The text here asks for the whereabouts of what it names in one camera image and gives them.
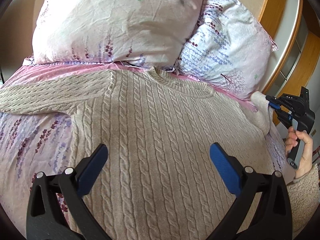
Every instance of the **blue grip pad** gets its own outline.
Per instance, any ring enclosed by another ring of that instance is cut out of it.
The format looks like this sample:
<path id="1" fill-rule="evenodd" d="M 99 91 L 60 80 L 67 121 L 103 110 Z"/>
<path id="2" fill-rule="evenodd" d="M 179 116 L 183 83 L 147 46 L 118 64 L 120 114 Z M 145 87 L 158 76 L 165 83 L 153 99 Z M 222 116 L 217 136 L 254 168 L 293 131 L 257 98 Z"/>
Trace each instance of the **blue grip pad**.
<path id="1" fill-rule="evenodd" d="M 216 166 L 228 191 L 238 197 L 241 193 L 241 178 L 230 164 L 228 155 L 219 144 L 214 143 L 211 145 L 210 158 L 214 166 Z"/>
<path id="2" fill-rule="evenodd" d="M 88 163 L 86 169 L 78 178 L 77 194 L 79 197 L 83 197 L 90 193 L 93 184 L 95 183 L 100 171 L 102 170 L 107 160 L 108 148 L 105 145 L 103 145 L 99 149 L 99 151 L 93 156 L 93 158 Z"/>
<path id="3" fill-rule="evenodd" d="M 281 106 L 276 105 L 276 104 L 274 104 L 272 102 L 269 102 L 269 106 L 271 106 L 273 109 L 281 109 Z"/>

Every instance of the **metal rivet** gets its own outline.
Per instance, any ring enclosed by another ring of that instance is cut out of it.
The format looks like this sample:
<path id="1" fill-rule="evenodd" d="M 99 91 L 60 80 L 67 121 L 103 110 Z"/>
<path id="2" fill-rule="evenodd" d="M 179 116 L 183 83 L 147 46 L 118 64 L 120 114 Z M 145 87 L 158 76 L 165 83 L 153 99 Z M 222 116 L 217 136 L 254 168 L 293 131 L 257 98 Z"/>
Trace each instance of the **metal rivet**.
<path id="1" fill-rule="evenodd" d="M 38 179 L 41 179 L 41 178 L 43 177 L 43 175 L 44 175 L 44 173 L 41 171 L 41 172 L 38 172 L 38 173 L 37 173 L 36 177 L 37 177 Z"/>
<path id="2" fill-rule="evenodd" d="M 66 168 L 66 169 L 64 170 L 64 173 L 67 174 L 67 175 L 73 173 L 73 168 Z"/>
<path id="3" fill-rule="evenodd" d="M 280 171 L 275 171 L 275 176 L 281 178 L 282 173 Z"/>
<path id="4" fill-rule="evenodd" d="M 246 167 L 244 168 L 244 171 L 245 171 L 246 173 L 253 173 L 253 168 L 250 167 L 250 166 L 246 166 Z"/>

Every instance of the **ribbed neckline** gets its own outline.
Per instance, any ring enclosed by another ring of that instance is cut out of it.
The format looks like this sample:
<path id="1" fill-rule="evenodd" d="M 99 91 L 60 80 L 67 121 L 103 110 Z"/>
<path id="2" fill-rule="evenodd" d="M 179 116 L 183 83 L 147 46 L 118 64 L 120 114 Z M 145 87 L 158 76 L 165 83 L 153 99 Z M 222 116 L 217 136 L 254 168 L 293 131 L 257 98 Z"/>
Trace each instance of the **ribbed neckline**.
<path id="1" fill-rule="evenodd" d="M 145 73 L 158 84 L 176 90 L 181 94 L 207 98 L 211 97 L 215 92 L 207 83 L 181 80 L 159 69 L 151 68 Z"/>

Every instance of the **floral pillowcase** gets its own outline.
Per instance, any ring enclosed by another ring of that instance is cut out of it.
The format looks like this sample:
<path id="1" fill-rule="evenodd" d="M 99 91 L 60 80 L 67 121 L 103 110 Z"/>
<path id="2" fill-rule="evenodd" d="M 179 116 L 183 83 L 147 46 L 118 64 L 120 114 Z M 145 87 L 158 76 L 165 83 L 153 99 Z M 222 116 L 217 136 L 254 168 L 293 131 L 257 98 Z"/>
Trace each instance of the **floral pillowcase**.
<path id="1" fill-rule="evenodd" d="M 176 69 L 250 100 L 277 50 L 271 37 L 238 0 L 204 0 L 197 26 Z"/>
<path id="2" fill-rule="evenodd" d="M 172 70 L 203 0 L 45 0 L 33 36 L 37 64 L 114 62 Z"/>

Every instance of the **cable knit pattern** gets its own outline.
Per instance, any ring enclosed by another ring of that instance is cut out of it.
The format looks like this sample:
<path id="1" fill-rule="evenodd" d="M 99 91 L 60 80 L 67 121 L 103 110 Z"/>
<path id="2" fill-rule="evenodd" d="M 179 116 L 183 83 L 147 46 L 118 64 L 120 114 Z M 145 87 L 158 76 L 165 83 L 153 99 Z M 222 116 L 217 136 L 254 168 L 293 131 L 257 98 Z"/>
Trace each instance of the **cable knit pattern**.
<path id="1" fill-rule="evenodd" d="M 242 165 L 273 172 L 263 132 L 237 102 L 205 83 L 154 69 L 12 86 L 0 90 L 0 111 L 69 114 L 66 161 L 72 167 L 99 143 L 107 145 L 108 161 L 84 202 L 112 239 L 206 239 L 234 200 L 210 160 L 214 142 Z M 317 183 L 314 168 L 288 186 L 295 233 L 317 206 Z M 258 200 L 257 195 L 240 229 L 250 224 Z M 69 223 L 80 233 L 71 217 Z"/>
<path id="2" fill-rule="evenodd" d="M 164 205 L 167 211 L 167 219 L 170 226 L 170 233 L 172 238 L 180 239 L 179 225 L 177 221 L 177 213 L 175 211 L 170 175 L 168 172 L 168 163 L 165 159 L 165 152 L 163 149 L 163 142 L 161 139 L 161 133 L 159 128 L 159 120 L 156 113 L 156 104 L 154 101 L 154 95 L 152 91 L 152 84 L 150 81 L 146 81 L 147 89 L 147 101 L 149 107 L 150 121 L 153 132 L 153 142 L 157 158 L 157 164 L 160 172 L 160 178 L 162 183 L 162 194 L 164 197 Z"/>

